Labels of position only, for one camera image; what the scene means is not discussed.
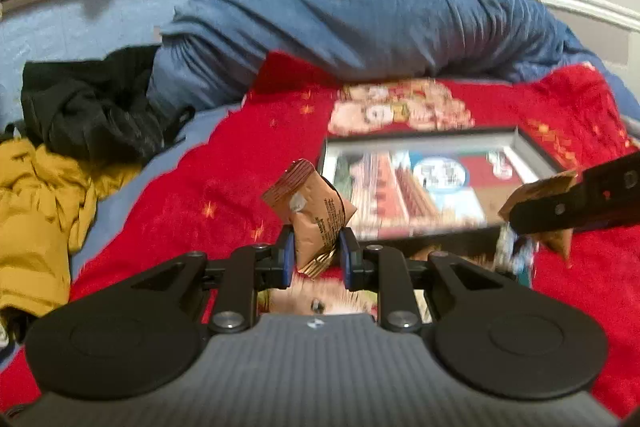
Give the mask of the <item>black shallow cardboard box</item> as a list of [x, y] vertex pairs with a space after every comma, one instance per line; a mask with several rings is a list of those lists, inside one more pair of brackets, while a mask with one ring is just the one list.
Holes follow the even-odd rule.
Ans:
[[356, 207], [360, 243], [490, 258], [509, 196], [562, 168], [524, 130], [495, 127], [329, 138], [318, 170]]

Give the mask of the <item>black clothing pile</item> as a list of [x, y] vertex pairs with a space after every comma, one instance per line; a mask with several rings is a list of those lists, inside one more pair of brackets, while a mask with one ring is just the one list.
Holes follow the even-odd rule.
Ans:
[[128, 46], [102, 60], [28, 62], [21, 102], [27, 135], [91, 164], [146, 164], [171, 148], [195, 109], [164, 116], [146, 96], [160, 47]]

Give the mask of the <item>blue duvet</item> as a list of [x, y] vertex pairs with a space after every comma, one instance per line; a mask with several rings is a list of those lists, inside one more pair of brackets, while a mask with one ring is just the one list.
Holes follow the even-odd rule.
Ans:
[[343, 80], [448, 72], [519, 83], [599, 64], [535, 0], [189, 0], [164, 29], [149, 100], [168, 116], [238, 101], [273, 51]]

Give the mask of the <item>mustard yellow jacket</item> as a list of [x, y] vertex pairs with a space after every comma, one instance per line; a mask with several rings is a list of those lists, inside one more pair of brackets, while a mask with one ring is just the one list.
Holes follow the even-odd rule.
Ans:
[[27, 139], [1, 143], [1, 313], [32, 317], [65, 305], [70, 257], [85, 244], [99, 202], [141, 171], [91, 165]]

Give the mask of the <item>white bed frame rail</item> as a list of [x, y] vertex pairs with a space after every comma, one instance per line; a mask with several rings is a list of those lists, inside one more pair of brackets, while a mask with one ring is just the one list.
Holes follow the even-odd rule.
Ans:
[[538, 0], [549, 8], [598, 20], [630, 31], [639, 31], [640, 14], [606, 0]]

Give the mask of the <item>blue white crochet scrunchie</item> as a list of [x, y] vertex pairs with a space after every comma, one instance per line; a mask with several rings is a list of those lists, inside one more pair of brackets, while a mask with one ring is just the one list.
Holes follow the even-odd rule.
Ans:
[[505, 223], [500, 227], [496, 243], [494, 270], [511, 275], [522, 284], [529, 285], [538, 248], [535, 239], [516, 233]]

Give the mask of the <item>brown snack packet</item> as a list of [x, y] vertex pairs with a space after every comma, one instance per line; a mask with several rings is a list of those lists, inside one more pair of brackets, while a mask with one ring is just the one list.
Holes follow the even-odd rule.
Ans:
[[307, 159], [293, 161], [262, 200], [292, 225], [296, 270], [312, 279], [329, 268], [338, 233], [357, 211]]
[[511, 229], [531, 239], [570, 263], [573, 228], [562, 228], [567, 207], [566, 196], [578, 180], [576, 170], [568, 170], [517, 187], [498, 210], [498, 216]]

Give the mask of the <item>red embroidered bear blanket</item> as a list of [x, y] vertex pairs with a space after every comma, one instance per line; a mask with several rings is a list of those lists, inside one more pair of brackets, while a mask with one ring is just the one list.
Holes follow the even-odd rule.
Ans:
[[617, 426], [639, 153], [590, 65], [340, 86], [267, 57], [1, 374], [6, 426]]

